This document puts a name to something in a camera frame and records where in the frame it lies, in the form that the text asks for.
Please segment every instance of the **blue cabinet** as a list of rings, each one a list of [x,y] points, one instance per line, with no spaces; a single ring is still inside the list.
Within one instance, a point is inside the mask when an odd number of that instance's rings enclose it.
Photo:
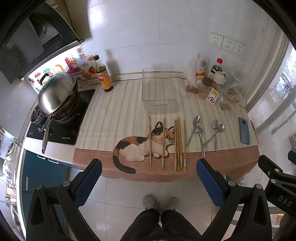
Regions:
[[[26,222],[36,186],[38,184],[43,184],[46,188],[60,186],[68,179],[68,173],[68,167],[48,161],[47,158],[42,159],[36,153],[26,151],[22,175],[22,203]],[[59,205],[56,210],[63,225],[65,218]]]

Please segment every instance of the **cat tail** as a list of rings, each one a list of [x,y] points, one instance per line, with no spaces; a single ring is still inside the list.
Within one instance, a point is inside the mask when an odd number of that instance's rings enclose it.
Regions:
[[[123,165],[120,161],[119,161],[119,158],[118,158],[118,155],[119,155],[119,148],[118,147],[115,147],[114,150],[113,150],[113,162],[114,162],[114,165],[122,172],[126,172],[126,173],[131,173],[131,174],[134,174],[136,173],[136,170],[132,167],[127,167],[125,165]]]

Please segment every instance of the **spoon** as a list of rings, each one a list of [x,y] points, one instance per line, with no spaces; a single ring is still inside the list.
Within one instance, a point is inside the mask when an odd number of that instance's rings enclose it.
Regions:
[[[198,134],[200,136],[200,147],[202,150],[202,158],[205,158],[205,150],[204,150],[203,144],[202,144],[202,133],[203,133],[202,128],[200,126],[197,126],[195,128],[195,132],[196,132],[196,134]]]
[[[217,126],[218,126],[218,121],[217,119],[214,119],[213,121],[213,129],[215,130],[215,150],[218,151],[218,146],[217,146]]]
[[[193,129],[192,129],[192,132],[191,132],[190,136],[187,139],[186,146],[189,146],[189,144],[191,142],[191,139],[192,139],[192,136],[194,134],[194,130],[195,130],[196,127],[198,127],[200,125],[201,121],[202,120],[201,120],[199,115],[194,117],[194,119],[192,121]]]
[[[224,131],[225,131],[225,126],[222,125],[222,124],[219,124],[219,125],[217,126],[217,131],[218,131],[219,133],[224,132]],[[204,147],[207,147],[208,144],[211,142],[211,140],[212,140],[214,137],[215,137],[215,135],[213,135],[209,140],[207,140],[207,141],[204,143]]]

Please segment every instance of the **blue smartphone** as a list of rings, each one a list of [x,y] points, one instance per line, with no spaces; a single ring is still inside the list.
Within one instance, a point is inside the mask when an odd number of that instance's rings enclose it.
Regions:
[[[241,117],[239,117],[239,136],[241,143],[250,145],[248,121]]]

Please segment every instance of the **power outlet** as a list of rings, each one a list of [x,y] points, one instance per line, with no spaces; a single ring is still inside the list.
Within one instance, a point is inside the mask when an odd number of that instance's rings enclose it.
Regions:
[[[221,49],[228,52],[232,52],[234,45],[235,45],[235,40],[224,37],[222,41]]]
[[[222,35],[218,35],[210,32],[207,44],[212,47],[221,48],[222,40],[223,40]]]
[[[236,41],[232,52],[242,55],[244,53],[245,48],[246,48],[246,45]]]

